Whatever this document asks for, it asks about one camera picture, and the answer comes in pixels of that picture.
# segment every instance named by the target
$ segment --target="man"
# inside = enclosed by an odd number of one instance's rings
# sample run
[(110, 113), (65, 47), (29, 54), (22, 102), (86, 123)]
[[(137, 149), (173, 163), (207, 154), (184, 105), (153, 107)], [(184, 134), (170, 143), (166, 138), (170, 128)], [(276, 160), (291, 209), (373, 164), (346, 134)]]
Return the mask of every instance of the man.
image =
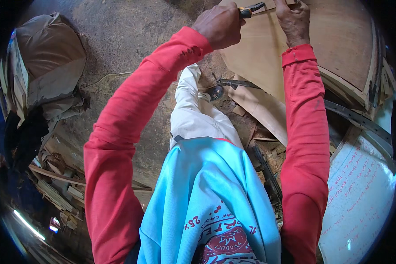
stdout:
[[(282, 55), (288, 146), (281, 234), (231, 122), (208, 103), (211, 96), (196, 89), (194, 63), (240, 41), (245, 22), (231, 3), (205, 11), (192, 28), (182, 28), (145, 58), (94, 125), (84, 161), (96, 263), (279, 263), (281, 256), (316, 262), (328, 195), (324, 87), (310, 46), (308, 7), (299, 3), (290, 10), (285, 0), (275, 3), (290, 47)], [(133, 144), (183, 68), (171, 150), (143, 214), (131, 186)]]

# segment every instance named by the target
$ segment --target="curved wooden panel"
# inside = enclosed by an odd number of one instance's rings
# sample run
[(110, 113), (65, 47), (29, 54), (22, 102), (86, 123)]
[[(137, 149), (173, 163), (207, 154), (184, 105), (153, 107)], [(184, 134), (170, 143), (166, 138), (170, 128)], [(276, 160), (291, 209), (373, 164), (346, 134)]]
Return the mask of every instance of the curved wooden panel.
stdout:
[[(259, 0), (235, 0), (246, 7)], [(285, 102), (281, 54), (288, 48), (274, 2), (253, 15), (241, 29), (237, 45), (221, 50), (229, 70), (255, 83)], [(371, 63), (372, 27), (367, 10), (358, 0), (304, 0), (311, 9), (310, 40), (320, 66), (364, 90)]]

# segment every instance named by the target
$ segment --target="right hand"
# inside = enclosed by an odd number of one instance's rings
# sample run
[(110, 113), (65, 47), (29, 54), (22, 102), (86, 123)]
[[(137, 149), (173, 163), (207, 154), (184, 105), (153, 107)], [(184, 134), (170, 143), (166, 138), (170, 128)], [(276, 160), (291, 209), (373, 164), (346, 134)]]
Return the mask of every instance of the right hand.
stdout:
[(286, 34), (289, 48), (310, 44), (310, 8), (301, 1), (293, 5), (292, 9), (286, 0), (275, 0), (275, 4), (277, 19)]
[(239, 19), (238, 6), (230, 2), (227, 6), (217, 5), (204, 11), (192, 29), (206, 37), (213, 50), (221, 50), (239, 43), (243, 25), (245, 20)]

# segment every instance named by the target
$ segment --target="whiteboard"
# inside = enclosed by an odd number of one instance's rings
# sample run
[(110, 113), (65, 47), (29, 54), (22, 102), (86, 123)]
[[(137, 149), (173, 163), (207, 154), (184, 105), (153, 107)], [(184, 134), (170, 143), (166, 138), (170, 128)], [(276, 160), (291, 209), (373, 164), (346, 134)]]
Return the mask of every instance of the whiteboard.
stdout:
[(396, 168), (389, 157), (359, 128), (351, 128), (345, 138), (330, 160), (318, 243), (326, 264), (359, 263), (383, 227), (394, 196)]

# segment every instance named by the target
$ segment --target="red long sleeve shirt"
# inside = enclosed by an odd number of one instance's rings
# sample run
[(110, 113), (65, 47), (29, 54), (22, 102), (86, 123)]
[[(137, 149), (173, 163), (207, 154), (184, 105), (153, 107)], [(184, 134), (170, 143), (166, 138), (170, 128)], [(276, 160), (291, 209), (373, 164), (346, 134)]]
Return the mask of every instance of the red long sleeve shirt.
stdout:
[[(95, 263), (123, 263), (138, 241), (143, 211), (132, 190), (133, 144), (177, 73), (210, 52), (205, 37), (182, 28), (142, 61), (94, 124), (84, 163), (85, 212)], [(328, 195), (324, 87), (309, 45), (285, 52), (283, 69), (289, 143), (281, 172), (282, 242), (297, 263), (315, 263)]]

